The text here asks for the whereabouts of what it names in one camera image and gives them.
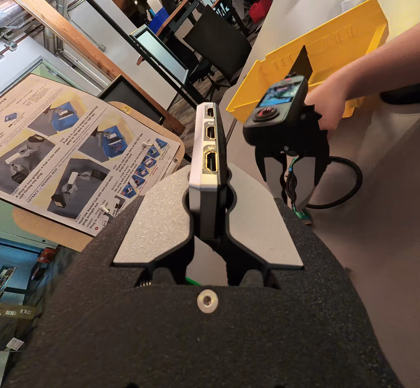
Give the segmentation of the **dark bin divider panel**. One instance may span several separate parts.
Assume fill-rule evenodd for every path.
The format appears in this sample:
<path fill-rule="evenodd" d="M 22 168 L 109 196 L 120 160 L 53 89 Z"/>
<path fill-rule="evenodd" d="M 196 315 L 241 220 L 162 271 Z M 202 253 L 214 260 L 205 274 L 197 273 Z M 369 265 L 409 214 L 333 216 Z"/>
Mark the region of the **dark bin divider panel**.
<path fill-rule="evenodd" d="M 302 49 L 300 50 L 297 59 L 295 60 L 294 64 L 292 65 L 291 69 L 289 70 L 286 78 L 294 77 L 294 76 L 303 76 L 308 82 L 312 76 L 312 66 L 307 54 L 306 46 L 303 45 Z"/>

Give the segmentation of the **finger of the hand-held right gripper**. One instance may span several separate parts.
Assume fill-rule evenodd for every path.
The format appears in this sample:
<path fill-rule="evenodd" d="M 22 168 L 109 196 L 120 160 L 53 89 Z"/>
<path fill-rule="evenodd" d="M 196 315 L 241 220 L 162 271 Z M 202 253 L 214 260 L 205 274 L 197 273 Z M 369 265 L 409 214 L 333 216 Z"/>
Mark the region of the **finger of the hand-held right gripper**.
<path fill-rule="evenodd" d="M 315 156 L 289 151 L 289 156 L 293 157 L 289 166 L 289 199 L 296 210 L 302 210 L 309 203 L 330 163 L 330 151 L 322 150 Z"/>
<path fill-rule="evenodd" d="M 284 152 L 255 152 L 256 165 L 265 182 L 267 182 L 265 159 L 268 158 L 273 158 L 282 165 L 282 172 L 280 173 L 279 181 L 281 183 L 285 183 L 286 154 Z"/>

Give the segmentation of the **person's right hand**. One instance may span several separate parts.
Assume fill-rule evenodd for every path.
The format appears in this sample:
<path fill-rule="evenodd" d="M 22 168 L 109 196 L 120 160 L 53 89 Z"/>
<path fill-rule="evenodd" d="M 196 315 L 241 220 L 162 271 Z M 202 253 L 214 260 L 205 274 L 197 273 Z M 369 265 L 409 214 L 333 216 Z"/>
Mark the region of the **person's right hand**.
<path fill-rule="evenodd" d="M 321 130 L 336 130 L 344 114 L 349 86 L 348 78 L 333 75 L 307 94 L 305 104 L 314 106 L 321 115 L 318 120 Z"/>

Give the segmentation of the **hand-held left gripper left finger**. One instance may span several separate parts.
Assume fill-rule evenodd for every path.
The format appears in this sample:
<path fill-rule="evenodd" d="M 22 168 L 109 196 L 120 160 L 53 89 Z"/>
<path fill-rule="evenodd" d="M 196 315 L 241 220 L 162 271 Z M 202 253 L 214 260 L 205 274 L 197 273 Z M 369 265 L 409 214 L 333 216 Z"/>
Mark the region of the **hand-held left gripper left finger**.
<path fill-rule="evenodd" d="M 190 170 L 182 168 L 147 191 L 113 265 L 155 265 L 194 241 L 194 220 L 185 205 Z"/>

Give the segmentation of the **person's right forearm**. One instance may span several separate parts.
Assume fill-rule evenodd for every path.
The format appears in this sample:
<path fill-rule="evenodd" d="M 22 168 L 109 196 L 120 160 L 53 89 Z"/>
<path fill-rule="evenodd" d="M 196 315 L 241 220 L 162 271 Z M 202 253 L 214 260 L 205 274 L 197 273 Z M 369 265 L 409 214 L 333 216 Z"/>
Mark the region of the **person's right forearm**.
<path fill-rule="evenodd" d="M 420 25 L 347 65 L 340 73 L 347 100 L 420 82 Z"/>

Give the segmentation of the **yellow plastic bin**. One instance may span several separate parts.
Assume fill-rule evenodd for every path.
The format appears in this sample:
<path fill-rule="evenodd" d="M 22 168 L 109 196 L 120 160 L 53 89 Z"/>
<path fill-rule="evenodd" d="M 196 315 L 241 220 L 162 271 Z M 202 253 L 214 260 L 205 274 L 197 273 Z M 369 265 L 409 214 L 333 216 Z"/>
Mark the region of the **yellow plastic bin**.
<path fill-rule="evenodd" d="M 343 66 L 384 44 L 388 34 L 378 0 L 367 0 L 255 61 L 226 111 L 243 123 L 266 90 L 289 73 L 303 46 L 312 67 L 311 92 Z"/>

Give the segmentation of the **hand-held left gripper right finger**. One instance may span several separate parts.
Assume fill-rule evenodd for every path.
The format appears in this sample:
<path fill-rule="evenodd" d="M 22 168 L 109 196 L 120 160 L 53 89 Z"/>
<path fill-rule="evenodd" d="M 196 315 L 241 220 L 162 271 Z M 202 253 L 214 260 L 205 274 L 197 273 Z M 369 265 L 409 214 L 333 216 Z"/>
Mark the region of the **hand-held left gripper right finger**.
<path fill-rule="evenodd" d="M 233 202 L 225 216 L 226 235 L 268 269 L 302 269 L 302 259 L 271 193 L 233 163 L 228 163 L 228 169 Z"/>

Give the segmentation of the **silver port hub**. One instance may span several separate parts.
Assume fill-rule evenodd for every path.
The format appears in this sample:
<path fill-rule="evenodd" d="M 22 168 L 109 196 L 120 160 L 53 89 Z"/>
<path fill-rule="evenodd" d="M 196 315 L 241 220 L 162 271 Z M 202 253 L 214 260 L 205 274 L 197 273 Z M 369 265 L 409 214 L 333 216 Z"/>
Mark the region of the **silver port hub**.
<path fill-rule="evenodd" d="M 228 167 L 227 143 L 219 107 L 197 106 L 189 174 L 189 209 L 194 233 L 203 241 L 216 240 L 224 222 Z"/>

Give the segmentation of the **instruction sheet on stand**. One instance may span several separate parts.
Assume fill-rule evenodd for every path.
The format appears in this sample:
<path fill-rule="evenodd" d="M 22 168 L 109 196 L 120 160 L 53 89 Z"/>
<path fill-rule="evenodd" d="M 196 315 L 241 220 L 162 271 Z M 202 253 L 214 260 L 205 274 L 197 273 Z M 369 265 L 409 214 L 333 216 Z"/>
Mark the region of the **instruction sheet on stand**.
<path fill-rule="evenodd" d="M 165 111 L 163 125 L 158 125 L 122 102 L 111 101 L 109 104 L 163 136 L 170 137 L 176 134 L 176 139 L 181 142 L 180 136 L 186 127 L 170 113 Z M 38 216 L 20 207 L 13 207 L 12 216 L 15 224 L 21 230 L 32 233 L 42 240 L 50 240 L 77 252 L 81 252 L 93 239 L 90 235 L 51 221 L 48 218 Z"/>

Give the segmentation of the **printed instruction sheet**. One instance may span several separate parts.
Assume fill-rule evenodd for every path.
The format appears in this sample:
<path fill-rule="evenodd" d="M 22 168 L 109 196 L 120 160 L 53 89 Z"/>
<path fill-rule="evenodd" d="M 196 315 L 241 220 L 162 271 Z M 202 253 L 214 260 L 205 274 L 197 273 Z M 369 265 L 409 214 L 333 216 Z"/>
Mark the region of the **printed instruction sheet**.
<path fill-rule="evenodd" d="M 92 237 L 185 154 L 147 117 L 35 74 L 1 93 L 0 113 L 1 201 Z"/>

